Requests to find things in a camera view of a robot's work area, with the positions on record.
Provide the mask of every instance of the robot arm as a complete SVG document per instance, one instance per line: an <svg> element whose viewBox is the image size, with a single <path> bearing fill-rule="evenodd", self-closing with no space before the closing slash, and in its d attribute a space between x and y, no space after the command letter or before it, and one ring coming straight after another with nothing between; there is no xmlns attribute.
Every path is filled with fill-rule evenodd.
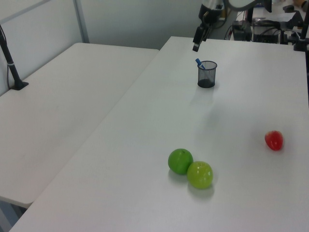
<svg viewBox="0 0 309 232"><path fill-rule="evenodd" d="M212 24L219 20L223 8L223 0L203 0L198 14L202 23L197 28L193 39L193 51L197 52L202 41L206 41Z"/></svg>
<svg viewBox="0 0 309 232"><path fill-rule="evenodd" d="M193 42L193 51L198 51L202 41L206 41L212 24L219 20L222 10L229 7L234 11L244 11L263 2L265 8L271 12L271 0L203 0L198 17L202 23L197 28Z"/></svg>

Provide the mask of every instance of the green apple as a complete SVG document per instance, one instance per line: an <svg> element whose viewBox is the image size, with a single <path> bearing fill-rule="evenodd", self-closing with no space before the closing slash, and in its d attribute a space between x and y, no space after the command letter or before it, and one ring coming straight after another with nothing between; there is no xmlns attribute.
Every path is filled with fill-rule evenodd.
<svg viewBox="0 0 309 232"><path fill-rule="evenodd" d="M176 149L169 155L169 168L177 174L186 174L193 157L186 149Z"/></svg>
<svg viewBox="0 0 309 232"><path fill-rule="evenodd" d="M193 162L188 168L187 178L197 189L205 189L211 185L213 173L211 166L202 161Z"/></svg>

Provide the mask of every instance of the white table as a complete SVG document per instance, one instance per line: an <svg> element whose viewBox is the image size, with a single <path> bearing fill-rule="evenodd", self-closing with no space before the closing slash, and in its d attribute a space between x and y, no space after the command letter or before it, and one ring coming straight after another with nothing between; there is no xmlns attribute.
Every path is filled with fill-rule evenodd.
<svg viewBox="0 0 309 232"><path fill-rule="evenodd" d="M0 200L29 207L157 50L78 43L0 97Z"/></svg>
<svg viewBox="0 0 309 232"><path fill-rule="evenodd" d="M309 231L304 53L192 47L170 38L11 232ZM197 86L197 57L218 63L214 88ZM266 146L269 130L282 131L282 151ZM180 147L212 166L210 188L169 170Z"/></svg>

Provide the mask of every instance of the pen holder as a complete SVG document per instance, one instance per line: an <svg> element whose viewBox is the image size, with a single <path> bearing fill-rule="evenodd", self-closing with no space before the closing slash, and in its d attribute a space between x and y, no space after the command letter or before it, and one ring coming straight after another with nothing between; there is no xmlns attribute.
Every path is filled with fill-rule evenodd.
<svg viewBox="0 0 309 232"><path fill-rule="evenodd" d="M211 88L215 84L217 64L213 61L202 61L202 65L198 67L198 82L197 85L202 88Z"/></svg>

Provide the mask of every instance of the apple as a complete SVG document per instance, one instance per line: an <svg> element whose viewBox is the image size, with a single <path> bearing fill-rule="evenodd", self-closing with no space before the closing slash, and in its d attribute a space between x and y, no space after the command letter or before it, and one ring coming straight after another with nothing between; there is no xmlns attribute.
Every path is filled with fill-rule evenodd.
<svg viewBox="0 0 309 232"><path fill-rule="evenodd" d="M169 168L177 174L186 174L193 157L186 149L176 149L169 155Z"/></svg>
<svg viewBox="0 0 309 232"><path fill-rule="evenodd" d="M265 135L265 142L270 149L274 151L279 151L283 145L283 136L280 131L269 131Z"/></svg>
<svg viewBox="0 0 309 232"><path fill-rule="evenodd" d="M213 179L211 166L206 162L193 162L187 171L190 184L197 189L206 189Z"/></svg>

